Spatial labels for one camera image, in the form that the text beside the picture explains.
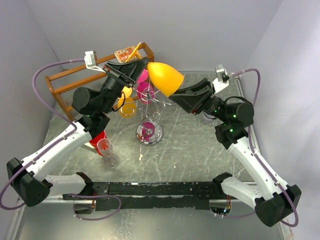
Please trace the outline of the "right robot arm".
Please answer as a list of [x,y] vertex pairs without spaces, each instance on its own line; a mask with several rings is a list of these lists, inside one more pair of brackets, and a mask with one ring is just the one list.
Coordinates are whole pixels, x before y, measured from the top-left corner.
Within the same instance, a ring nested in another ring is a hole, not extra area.
[[268,227],[293,214],[295,227],[299,222],[297,206],[302,192],[297,185],[288,185],[254,148],[253,104],[242,96],[236,96],[238,102],[229,102],[231,97],[223,100],[216,95],[228,86],[227,80],[216,78],[210,82],[204,78],[193,86],[177,87],[166,96],[189,114],[206,113],[220,120],[222,123],[215,126],[216,139],[242,163],[255,182],[251,186],[224,173],[216,177],[213,195],[218,199],[227,195],[242,201]]

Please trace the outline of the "orange wine glass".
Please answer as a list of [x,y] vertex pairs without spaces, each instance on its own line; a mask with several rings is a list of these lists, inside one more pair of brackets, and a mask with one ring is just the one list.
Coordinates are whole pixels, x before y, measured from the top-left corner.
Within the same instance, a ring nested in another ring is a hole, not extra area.
[[137,113],[136,103],[131,97],[132,91],[132,88],[125,86],[118,98],[117,108],[119,108],[118,112],[123,118],[132,118]]
[[169,97],[178,90],[184,81],[184,75],[168,64],[154,62],[154,53],[145,42],[139,42],[135,46],[136,48],[130,57],[132,57],[137,50],[143,49],[146,57],[151,60],[151,62],[147,64],[146,69],[153,85],[166,97]]

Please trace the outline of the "orange wine glass front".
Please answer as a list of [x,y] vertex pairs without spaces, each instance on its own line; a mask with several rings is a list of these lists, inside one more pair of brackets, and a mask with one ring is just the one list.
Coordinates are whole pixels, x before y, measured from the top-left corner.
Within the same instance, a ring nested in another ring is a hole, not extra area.
[[154,53],[145,42],[139,42],[135,46],[136,48],[130,57],[132,57],[137,50],[143,49],[146,57],[151,60],[151,62],[147,64],[146,69],[153,85],[166,97],[169,97],[178,90],[184,81],[184,75],[168,64],[154,62]]

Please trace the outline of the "pink wine glass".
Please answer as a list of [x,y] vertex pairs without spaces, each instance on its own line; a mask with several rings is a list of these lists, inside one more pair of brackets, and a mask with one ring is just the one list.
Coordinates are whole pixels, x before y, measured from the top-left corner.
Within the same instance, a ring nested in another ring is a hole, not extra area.
[[155,98],[154,89],[147,81],[148,77],[149,73],[146,69],[144,69],[136,82],[138,84],[136,88],[136,94],[141,103],[145,105],[151,103]]

